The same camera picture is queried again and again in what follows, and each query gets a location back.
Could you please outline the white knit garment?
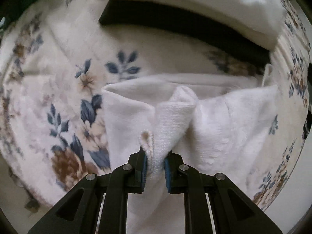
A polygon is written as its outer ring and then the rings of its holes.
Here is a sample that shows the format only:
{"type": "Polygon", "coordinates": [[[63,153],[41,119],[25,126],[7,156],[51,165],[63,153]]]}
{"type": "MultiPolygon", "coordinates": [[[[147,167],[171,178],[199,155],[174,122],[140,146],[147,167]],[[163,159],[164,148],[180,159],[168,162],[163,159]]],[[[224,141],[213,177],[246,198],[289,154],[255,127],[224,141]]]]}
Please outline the white knit garment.
{"type": "Polygon", "coordinates": [[[182,195],[166,190],[169,152],[201,173],[222,172],[243,192],[268,137],[278,88],[254,77],[159,74],[102,88],[111,167],[143,149],[148,175],[128,200],[128,233],[183,233],[182,195]]]}

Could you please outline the floral bed blanket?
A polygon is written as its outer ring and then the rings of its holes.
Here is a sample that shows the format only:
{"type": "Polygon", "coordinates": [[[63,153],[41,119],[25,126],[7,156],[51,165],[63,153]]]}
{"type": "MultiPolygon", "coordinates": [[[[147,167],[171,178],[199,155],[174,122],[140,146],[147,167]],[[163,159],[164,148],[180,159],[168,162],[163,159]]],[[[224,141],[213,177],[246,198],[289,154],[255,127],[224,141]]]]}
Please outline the floral bed blanket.
{"type": "Polygon", "coordinates": [[[43,204],[90,171],[112,171],[102,88],[159,74],[254,77],[278,88],[277,112],[247,179],[266,209],[305,143],[311,44],[289,0],[269,51],[190,10],[138,0],[39,0],[1,43],[1,153],[43,204]]]}

